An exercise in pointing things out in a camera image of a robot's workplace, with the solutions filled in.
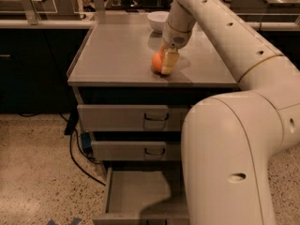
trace orange ball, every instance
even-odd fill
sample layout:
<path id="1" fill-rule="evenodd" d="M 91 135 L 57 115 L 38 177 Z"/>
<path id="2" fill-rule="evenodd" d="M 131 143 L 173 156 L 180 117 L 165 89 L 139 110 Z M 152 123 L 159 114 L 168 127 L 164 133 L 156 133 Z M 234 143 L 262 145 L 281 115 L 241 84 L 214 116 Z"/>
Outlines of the orange ball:
<path id="1" fill-rule="evenodd" d="M 156 72 L 161 73 L 162 70 L 162 51 L 156 52 L 152 57 L 152 67 Z"/>

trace terrazzo floor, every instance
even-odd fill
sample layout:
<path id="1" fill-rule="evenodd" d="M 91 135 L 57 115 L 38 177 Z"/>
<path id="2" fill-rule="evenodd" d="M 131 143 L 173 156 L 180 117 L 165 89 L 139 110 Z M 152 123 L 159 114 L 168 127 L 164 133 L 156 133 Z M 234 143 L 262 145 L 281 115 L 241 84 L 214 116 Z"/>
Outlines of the terrazzo floor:
<path id="1" fill-rule="evenodd" d="M 74 165 L 65 128 L 58 114 L 0 114 L 1 225 L 90 225 L 101 214 L 104 186 Z M 101 167 L 79 153 L 75 136 L 72 142 L 75 159 L 104 181 Z M 277 225 L 299 225 L 299 145 L 271 159 L 269 180 Z"/>

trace drawer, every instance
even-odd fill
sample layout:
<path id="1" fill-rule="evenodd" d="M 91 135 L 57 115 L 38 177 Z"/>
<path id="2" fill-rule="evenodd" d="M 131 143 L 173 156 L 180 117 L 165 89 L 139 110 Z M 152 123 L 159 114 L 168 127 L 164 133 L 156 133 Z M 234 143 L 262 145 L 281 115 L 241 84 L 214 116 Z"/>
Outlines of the drawer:
<path id="1" fill-rule="evenodd" d="M 94 132 L 93 155 L 103 161 L 181 160 L 181 132 Z"/>
<path id="2" fill-rule="evenodd" d="M 180 131 L 188 106 L 78 105 L 85 131 Z"/>
<path id="3" fill-rule="evenodd" d="M 102 215 L 95 225 L 188 225 L 181 164 L 151 170 L 109 168 Z"/>

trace white robotic arm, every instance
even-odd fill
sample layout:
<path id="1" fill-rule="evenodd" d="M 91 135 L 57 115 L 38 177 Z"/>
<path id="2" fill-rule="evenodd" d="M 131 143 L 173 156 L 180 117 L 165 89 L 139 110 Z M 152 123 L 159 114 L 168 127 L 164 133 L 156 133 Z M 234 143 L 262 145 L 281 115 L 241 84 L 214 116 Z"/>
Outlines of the white robotic arm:
<path id="1" fill-rule="evenodd" d="M 172 72 L 195 21 L 243 92 L 207 98 L 186 117 L 182 161 L 190 224 L 275 225 L 267 165 L 300 142 L 300 73 L 218 0 L 174 0 L 161 73 Z"/>

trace white bowl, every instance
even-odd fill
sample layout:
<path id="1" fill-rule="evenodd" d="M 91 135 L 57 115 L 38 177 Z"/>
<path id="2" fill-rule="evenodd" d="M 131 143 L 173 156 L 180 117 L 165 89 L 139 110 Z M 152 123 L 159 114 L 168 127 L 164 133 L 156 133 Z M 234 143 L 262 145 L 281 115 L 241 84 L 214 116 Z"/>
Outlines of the white bowl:
<path id="1" fill-rule="evenodd" d="M 162 33 L 163 25 L 168 18 L 168 11 L 154 11 L 148 14 L 148 21 L 152 29 L 157 33 Z"/>

